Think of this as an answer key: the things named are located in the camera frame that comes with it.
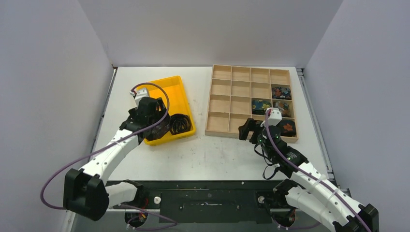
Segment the bolt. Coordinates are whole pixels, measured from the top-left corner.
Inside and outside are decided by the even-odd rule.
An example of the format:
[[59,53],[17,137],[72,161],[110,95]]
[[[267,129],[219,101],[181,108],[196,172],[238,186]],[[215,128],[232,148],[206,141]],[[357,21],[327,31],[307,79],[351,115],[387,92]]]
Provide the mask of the bolt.
[[161,197],[154,197],[154,203],[155,204],[161,203]]
[[264,200],[265,200],[265,197],[264,196],[260,196],[260,197],[258,197],[258,202],[259,203],[264,203]]

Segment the wooden compartment tray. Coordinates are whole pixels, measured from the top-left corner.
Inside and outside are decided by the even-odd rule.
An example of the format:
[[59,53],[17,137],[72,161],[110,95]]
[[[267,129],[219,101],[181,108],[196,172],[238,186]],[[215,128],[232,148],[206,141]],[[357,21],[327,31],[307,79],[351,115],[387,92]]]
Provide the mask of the wooden compartment tray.
[[[273,99],[273,87],[287,87],[292,93],[288,70],[262,69],[230,65],[214,65],[212,68],[211,89],[205,135],[238,138],[238,127],[248,118],[264,120],[263,115],[252,114],[252,100],[264,100],[273,104],[285,102],[289,105],[289,116],[283,117],[297,123],[292,100]],[[287,143],[298,140],[282,136]]]

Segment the yellow tray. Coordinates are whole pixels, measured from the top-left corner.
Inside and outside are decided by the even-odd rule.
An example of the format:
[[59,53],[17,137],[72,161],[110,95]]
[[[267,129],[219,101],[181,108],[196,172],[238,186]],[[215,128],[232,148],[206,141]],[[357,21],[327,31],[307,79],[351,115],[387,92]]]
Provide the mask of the yellow tray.
[[[163,143],[167,143],[170,141],[173,141],[175,139],[181,139],[181,138],[186,138],[189,136],[193,136],[196,132],[196,127],[192,119],[192,113],[190,110],[190,106],[188,105],[188,100],[187,96],[185,95],[185,90],[184,86],[182,85],[182,80],[180,76],[172,76],[156,81],[150,81],[151,83],[154,83],[156,85],[159,85],[161,88],[165,90],[169,97],[169,101],[171,102],[169,106],[169,115],[172,116],[174,114],[185,114],[190,117],[191,121],[191,129],[190,131],[181,133],[181,134],[176,134],[172,135],[170,132],[167,132],[162,138],[152,140],[152,141],[147,141],[146,139],[144,140],[146,144],[155,146]],[[164,101],[165,106],[168,105],[168,102],[165,98],[165,95],[156,88],[155,86],[140,86],[137,89],[141,88],[147,88],[149,91],[149,96],[152,98],[162,98]]]

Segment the white backdrop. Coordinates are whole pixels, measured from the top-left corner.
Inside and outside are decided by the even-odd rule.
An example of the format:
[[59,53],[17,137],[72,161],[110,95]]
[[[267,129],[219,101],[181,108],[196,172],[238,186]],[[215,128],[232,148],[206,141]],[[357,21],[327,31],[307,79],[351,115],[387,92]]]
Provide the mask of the white backdrop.
[[336,180],[409,231],[410,1],[344,0],[305,69]]
[[305,67],[342,0],[79,0],[114,66]]
[[[40,189],[90,152],[112,72],[77,0],[0,0],[0,231],[60,231]],[[63,180],[46,190],[58,206]]]

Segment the white table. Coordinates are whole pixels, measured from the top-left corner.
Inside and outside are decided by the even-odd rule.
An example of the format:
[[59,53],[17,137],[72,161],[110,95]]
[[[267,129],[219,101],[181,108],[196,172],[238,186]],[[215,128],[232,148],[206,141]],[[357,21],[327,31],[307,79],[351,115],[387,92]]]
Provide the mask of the white table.
[[[290,144],[304,154],[323,174],[325,161],[308,105],[295,67],[268,67],[289,70],[299,140]],[[194,136],[148,146],[142,143],[128,154],[109,180],[263,180],[264,160],[248,141],[205,136],[206,110],[212,67],[124,67],[118,68],[96,148],[105,146],[135,107],[130,89],[141,82],[170,76],[182,78],[197,132]],[[285,179],[278,173],[274,179]]]

